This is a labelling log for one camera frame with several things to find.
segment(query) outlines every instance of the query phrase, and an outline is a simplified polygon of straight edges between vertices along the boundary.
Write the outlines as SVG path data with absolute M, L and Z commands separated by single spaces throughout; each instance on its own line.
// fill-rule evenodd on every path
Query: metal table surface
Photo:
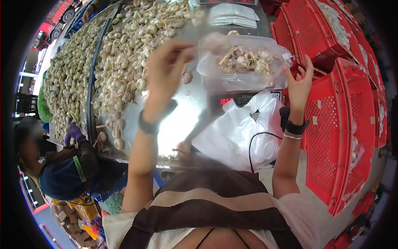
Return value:
M 267 18 L 261 8 L 258 6 L 249 6 L 253 8 L 259 16 L 257 29 L 245 28 L 237 25 L 207 26 L 201 29 L 193 27 L 192 22 L 188 21 L 184 28 L 176 29 L 176 35 L 173 39 L 184 39 L 193 42 L 195 45 L 206 34 L 211 32 L 220 32 L 227 34 L 230 30 L 237 30 L 241 35 L 255 35 L 271 37 Z M 179 160 L 168 158 L 170 155 L 176 156 L 172 149 L 181 141 L 192 140 L 204 127 L 213 119 L 207 111 L 207 93 L 202 87 L 201 76 L 196 71 L 198 58 L 191 61 L 187 70 L 192 72 L 193 78 L 189 84 L 181 85 L 173 99 L 178 103 L 177 108 L 160 125 L 158 135 L 158 168 L 181 169 Z M 101 156 L 118 162 L 128 163 L 130 146 L 128 142 L 133 142 L 138 130 L 139 112 L 143 109 L 145 97 L 136 96 L 137 104 L 128 104 L 123 111 L 121 118 L 125 120 L 125 128 L 122 137 L 125 140 L 123 151 L 112 149 L 112 153 L 100 153 Z M 99 124 L 104 124 L 108 117 L 99 117 Z M 103 128 L 113 145 L 114 138 L 110 129 Z

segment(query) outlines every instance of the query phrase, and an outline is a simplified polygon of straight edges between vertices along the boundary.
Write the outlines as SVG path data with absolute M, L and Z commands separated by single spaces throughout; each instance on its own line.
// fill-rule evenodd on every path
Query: red digital display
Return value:
M 233 100 L 234 100 L 233 98 L 222 98 L 220 101 L 220 104 L 223 105 L 223 104 L 233 101 Z

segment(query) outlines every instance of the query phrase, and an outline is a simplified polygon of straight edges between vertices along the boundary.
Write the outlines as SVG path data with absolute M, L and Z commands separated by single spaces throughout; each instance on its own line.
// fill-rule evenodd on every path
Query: hand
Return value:
M 93 12 L 93 6 L 89 5 L 87 9 L 84 11 L 83 16 L 82 16 L 82 21 L 83 23 L 88 23 L 90 20 L 88 19 L 90 16 L 90 13 Z
M 184 65 L 194 57 L 194 45 L 188 41 L 168 40 L 149 58 L 148 90 L 143 118 L 156 121 L 176 93 Z
M 307 102 L 308 94 L 310 93 L 312 76 L 314 75 L 314 66 L 307 55 L 305 55 L 304 66 L 306 70 L 300 66 L 298 67 L 301 75 L 297 74 L 297 80 L 293 78 L 290 69 L 283 66 L 283 74 L 285 75 L 288 84 L 287 90 L 289 92 L 291 112 L 297 111 L 304 113 L 305 104 Z
M 80 137 L 82 137 L 82 136 L 83 136 L 84 138 L 86 138 L 86 137 L 82 134 L 82 131 L 80 130 L 80 128 L 77 127 L 75 123 L 70 123 L 70 131 L 68 132 L 68 135 L 67 135 L 67 136 L 69 136 L 69 140 L 70 140 L 70 137 L 73 137 L 73 138 L 75 139 L 76 142 L 78 142 L 79 139 L 80 139 Z

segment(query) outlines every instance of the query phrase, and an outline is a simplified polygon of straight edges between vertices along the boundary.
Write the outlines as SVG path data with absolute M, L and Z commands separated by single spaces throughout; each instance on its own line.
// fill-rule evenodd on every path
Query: green bag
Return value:
M 44 79 L 46 78 L 46 73 L 47 71 L 43 73 L 43 81 L 41 83 L 39 96 L 37 97 L 37 111 L 39 112 L 40 119 L 43 120 L 44 123 L 50 123 L 50 121 L 53 119 L 53 115 L 51 114 L 43 96 Z

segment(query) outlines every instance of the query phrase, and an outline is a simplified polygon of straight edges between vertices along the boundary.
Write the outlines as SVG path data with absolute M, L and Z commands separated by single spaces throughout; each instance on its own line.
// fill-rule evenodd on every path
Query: brown apron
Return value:
M 270 230 L 280 249 L 302 248 L 258 173 L 212 167 L 177 174 L 161 187 L 120 249 L 145 249 L 153 233 L 190 227 Z

